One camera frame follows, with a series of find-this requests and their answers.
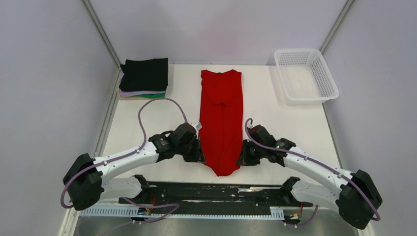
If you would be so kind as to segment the red t shirt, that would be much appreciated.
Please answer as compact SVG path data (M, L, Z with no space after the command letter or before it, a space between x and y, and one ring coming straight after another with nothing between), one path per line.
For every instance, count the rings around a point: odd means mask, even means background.
M243 145L242 73L201 72L199 131L206 165L217 176L229 176L239 169L238 158Z

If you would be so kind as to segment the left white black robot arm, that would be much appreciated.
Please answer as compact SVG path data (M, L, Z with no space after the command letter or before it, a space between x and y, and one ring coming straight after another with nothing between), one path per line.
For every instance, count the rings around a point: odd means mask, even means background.
M126 197L147 202L151 191L144 180L118 176L175 155L182 156L185 162L204 163L198 137L201 127L199 122L183 123L174 131L151 136L143 146L104 157L91 158L87 153L78 156L63 178L62 196L69 195L71 205L61 205L81 211L104 199Z

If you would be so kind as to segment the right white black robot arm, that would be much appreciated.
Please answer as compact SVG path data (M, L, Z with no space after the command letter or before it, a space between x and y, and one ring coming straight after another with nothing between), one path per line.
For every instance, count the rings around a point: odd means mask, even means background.
M331 209L351 226L364 230L370 221L380 221L378 212L383 199L369 173L355 173L332 166L310 155L294 142L275 139L265 127L252 126L248 119L244 126L247 140L243 142L240 160L243 166L260 164L261 159L284 168L298 171L315 184L298 177L288 178L281 186L281 199L287 205L311 203L315 207Z

